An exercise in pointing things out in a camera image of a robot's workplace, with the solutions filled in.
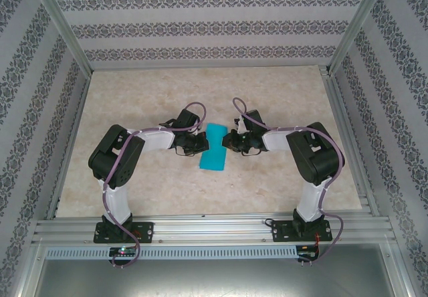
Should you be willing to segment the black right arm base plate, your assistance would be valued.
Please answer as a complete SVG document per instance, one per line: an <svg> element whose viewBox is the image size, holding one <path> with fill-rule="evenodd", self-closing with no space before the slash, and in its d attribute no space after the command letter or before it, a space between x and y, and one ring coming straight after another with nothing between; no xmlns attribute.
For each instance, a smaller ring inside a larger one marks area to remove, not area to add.
<svg viewBox="0 0 428 297"><path fill-rule="evenodd" d="M333 240L330 224L326 220L302 223L299 221L274 221L272 223L274 242L316 241L330 242Z"/></svg>

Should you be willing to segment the grey sheet metal tray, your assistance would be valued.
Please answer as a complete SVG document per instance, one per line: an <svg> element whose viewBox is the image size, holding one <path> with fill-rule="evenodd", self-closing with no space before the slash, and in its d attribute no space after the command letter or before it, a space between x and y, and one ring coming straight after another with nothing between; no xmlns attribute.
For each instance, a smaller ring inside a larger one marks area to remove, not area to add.
<svg viewBox="0 0 428 297"><path fill-rule="evenodd" d="M313 264L292 259L106 260L31 253L16 297L418 297L392 244L336 246Z"/></svg>

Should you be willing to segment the teal paper sheet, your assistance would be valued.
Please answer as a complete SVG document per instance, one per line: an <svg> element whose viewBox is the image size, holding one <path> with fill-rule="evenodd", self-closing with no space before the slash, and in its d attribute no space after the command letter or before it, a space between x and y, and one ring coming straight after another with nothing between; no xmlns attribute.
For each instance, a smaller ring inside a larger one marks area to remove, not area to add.
<svg viewBox="0 0 428 297"><path fill-rule="evenodd" d="M222 145L223 137L228 133L226 126L209 123L206 129L209 150L201 155L199 168L210 171L223 171L227 149Z"/></svg>

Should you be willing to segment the aluminium side rail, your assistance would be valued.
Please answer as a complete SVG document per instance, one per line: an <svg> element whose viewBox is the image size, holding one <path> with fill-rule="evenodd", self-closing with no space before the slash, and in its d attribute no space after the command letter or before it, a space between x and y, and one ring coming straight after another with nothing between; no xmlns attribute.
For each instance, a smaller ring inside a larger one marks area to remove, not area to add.
<svg viewBox="0 0 428 297"><path fill-rule="evenodd" d="M62 190L64 188L64 183L66 180L68 167L70 165L70 160L72 157L72 152L76 141L78 128L81 121L84 104L86 101L86 97L88 95L88 90L89 90L91 80L92 80L92 76L86 79L83 85L82 91L80 93L80 97L78 99L78 104L76 106L76 111L72 120L72 125L70 128L69 134L68 134L67 143L64 148L62 159L60 161L59 171L54 180L53 192L49 198L47 209L43 217L46 220L53 220L56 217L56 213L58 210L58 203L60 202Z"/></svg>
<svg viewBox="0 0 428 297"><path fill-rule="evenodd" d="M318 69L342 140L344 153L346 154L346 164L352 173L357 192L367 200L370 214L374 217L379 217L381 214L379 213L369 179L364 169L356 139L336 80L329 74L326 66L318 66Z"/></svg>

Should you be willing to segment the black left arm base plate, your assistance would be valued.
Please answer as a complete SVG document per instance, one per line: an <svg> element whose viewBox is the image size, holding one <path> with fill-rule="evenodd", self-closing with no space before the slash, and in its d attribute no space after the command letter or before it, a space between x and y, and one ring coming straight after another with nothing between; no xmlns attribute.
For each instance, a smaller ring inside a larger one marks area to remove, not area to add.
<svg viewBox="0 0 428 297"><path fill-rule="evenodd" d="M149 222L133 222L128 230L139 243L151 243L154 224ZM94 243L135 243L135 240L117 225L110 223L97 223Z"/></svg>

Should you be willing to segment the aluminium frame post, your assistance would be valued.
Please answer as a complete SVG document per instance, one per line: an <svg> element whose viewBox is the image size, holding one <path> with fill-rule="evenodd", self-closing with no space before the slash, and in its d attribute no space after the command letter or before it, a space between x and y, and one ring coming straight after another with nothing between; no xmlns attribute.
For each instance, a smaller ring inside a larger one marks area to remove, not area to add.
<svg viewBox="0 0 428 297"><path fill-rule="evenodd" d="M83 71L86 78L89 78L93 73L88 58L86 57L83 49L81 48L70 24L68 23L64 13L62 12L57 0L40 0L49 13L56 29L63 37L67 47L70 49L74 59L78 63L81 71Z"/></svg>
<svg viewBox="0 0 428 297"><path fill-rule="evenodd" d="M340 40L340 43L338 44L330 63L327 66L329 76L332 76L334 73L337 72L338 68L342 63L342 60L346 56L346 53L350 49L350 46L352 45L356 35L364 24L376 1L377 0L362 0L360 2L356 13L352 17L349 26L344 32L344 35Z"/></svg>

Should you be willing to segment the aluminium mounting rail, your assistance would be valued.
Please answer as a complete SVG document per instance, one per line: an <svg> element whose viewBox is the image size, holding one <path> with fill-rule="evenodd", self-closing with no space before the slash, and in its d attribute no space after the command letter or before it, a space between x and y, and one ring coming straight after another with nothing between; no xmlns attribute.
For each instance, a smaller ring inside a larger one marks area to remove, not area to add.
<svg viewBox="0 0 428 297"><path fill-rule="evenodd" d="M285 220L289 213L246 213L229 215L176 215L135 217L135 221L152 222L153 245L256 245L273 242L266 219ZM374 217L369 212L348 212L344 222L330 218L333 235L340 244L388 243L396 241L388 217ZM59 217L36 223L32 244L93 245L96 223L91 217Z"/></svg>

